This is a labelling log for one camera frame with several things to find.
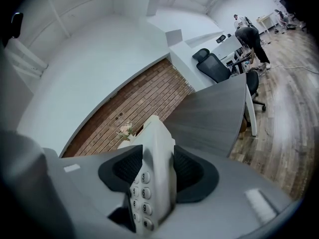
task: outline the number button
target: number button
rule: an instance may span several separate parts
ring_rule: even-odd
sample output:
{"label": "number button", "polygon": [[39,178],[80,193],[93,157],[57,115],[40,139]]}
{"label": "number button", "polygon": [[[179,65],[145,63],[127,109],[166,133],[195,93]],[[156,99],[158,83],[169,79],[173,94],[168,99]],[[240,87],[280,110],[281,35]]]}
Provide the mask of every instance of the number button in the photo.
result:
{"label": "number button", "polygon": [[142,189],[142,197],[145,199],[150,199],[151,198],[151,191],[149,188],[143,188]]}
{"label": "number button", "polygon": [[143,218],[143,226],[151,231],[154,229],[153,222],[148,218]]}
{"label": "number button", "polygon": [[139,196],[139,188],[138,188],[138,187],[134,187],[133,190],[132,190],[132,192],[133,192],[133,195],[134,195],[134,196],[136,196],[136,197]]}
{"label": "number button", "polygon": [[133,200],[133,208],[138,210],[140,208],[139,202],[137,200]]}
{"label": "number button", "polygon": [[151,206],[148,203],[143,203],[142,209],[143,209],[143,212],[146,213],[147,215],[152,214]]}
{"label": "number button", "polygon": [[142,183],[149,183],[149,181],[150,181],[150,173],[149,172],[142,173],[141,181],[142,181]]}
{"label": "number button", "polygon": [[140,177],[139,177],[139,175],[137,175],[137,176],[135,177],[134,183],[138,184],[139,181],[140,181]]}
{"label": "number button", "polygon": [[134,214],[133,214],[133,219],[134,219],[136,222],[140,222],[140,215],[138,215],[137,213],[134,213]]}

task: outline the desk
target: desk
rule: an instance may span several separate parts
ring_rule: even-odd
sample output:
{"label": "desk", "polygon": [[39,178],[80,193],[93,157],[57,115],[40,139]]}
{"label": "desk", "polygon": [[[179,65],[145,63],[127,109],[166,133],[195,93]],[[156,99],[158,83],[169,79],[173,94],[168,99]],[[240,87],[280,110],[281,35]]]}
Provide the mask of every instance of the desk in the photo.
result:
{"label": "desk", "polygon": [[246,74],[188,95],[164,125],[177,145],[228,157],[243,120]]}
{"label": "desk", "polygon": [[269,30],[268,30],[268,28],[265,26],[264,21],[269,18],[270,21],[271,21],[271,23],[272,23],[273,25],[276,25],[276,24],[273,23],[273,21],[272,21],[272,19],[271,19],[271,17],[270,17],[272,14],[273,14],[273,13],[271,13],[271,14],[269,14],[269,15],[267,15],[267,16],[264,16],[264,17],[259,17],[258,19],[256,19],[256,21],[257,21],[258,23],[261,23],[261,24],[263,25],[263,27],[265,28],[265,30],[268,32],[269,35],[270,35]]}

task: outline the person bending over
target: person bending over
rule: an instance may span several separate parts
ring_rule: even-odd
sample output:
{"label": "person bending over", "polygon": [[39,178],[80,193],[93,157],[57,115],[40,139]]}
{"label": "person bending over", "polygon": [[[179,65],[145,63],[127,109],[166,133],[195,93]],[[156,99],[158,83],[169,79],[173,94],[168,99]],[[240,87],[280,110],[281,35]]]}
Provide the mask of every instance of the person bending over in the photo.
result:
{"label": "person bending over", "polygon": [[266,68],[270,69],[271,64],[269,62],[269,59],[261,47],[260,44],[260,37],[257,30],[255,30],[252,27],[243,27],[235,32],[235,36],[239,41],[243,41],[248,45],[248,47],[251,49],[251,60],[250,63],[252,64],[254,62],[255,54],[260,60],[259,67],[266,64]]}

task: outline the white desk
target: white desk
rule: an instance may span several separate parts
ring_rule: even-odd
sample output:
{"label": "white desk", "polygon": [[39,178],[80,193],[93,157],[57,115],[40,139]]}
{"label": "white desk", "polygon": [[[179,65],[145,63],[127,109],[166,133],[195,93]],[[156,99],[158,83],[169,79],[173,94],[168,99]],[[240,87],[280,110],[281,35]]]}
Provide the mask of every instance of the white desk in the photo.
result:
{"label": "white desk", "polygon": [[271,13],[271,14],[269,14],[269,15],[267,15],[267,16],[259,17],[258,19],[256,19],[256,21],[257,21],[258,23],[262,24],[262,26],[263,26],[263,27],[265,28],[265,30],[268,32],[269,36],[270,36],[270,32],[269,32],[268,28],[265,26],[264,21],[269,18],[270,21],[271,21],[271,23],[275,26],[276,24],[274,24],[273,20],[272,20],[271,17],[270,17],[272,14],[273,14],[273,13]]}

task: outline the chair backrest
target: chair backrest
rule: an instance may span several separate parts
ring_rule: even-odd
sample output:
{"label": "chair backrest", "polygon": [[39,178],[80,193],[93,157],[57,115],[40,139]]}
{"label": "chair backrest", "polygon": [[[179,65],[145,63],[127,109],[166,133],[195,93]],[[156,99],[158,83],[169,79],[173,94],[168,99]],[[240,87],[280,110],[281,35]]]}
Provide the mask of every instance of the chair backrest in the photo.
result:
{"label": "chair backrest", "polygon": [[223,40],[225,40],[226,39],[226,36],[225,35],[222,35],[221,37],[219,37],[217,40],[216,40],[216,42],[217,43],[221,43]]}
{"label": "chair backrest", "polygon": [[227,80],[231,75],[230,70],[213,53],[210,53],[207,58],[196,66],[199,71],[217,83]]}
{"label": "chair backrest", "polygon": [[198,62],[201,62],[208,56],[209,53],[210,51],[204,48],[197,51],[192,57],[196,59]]}

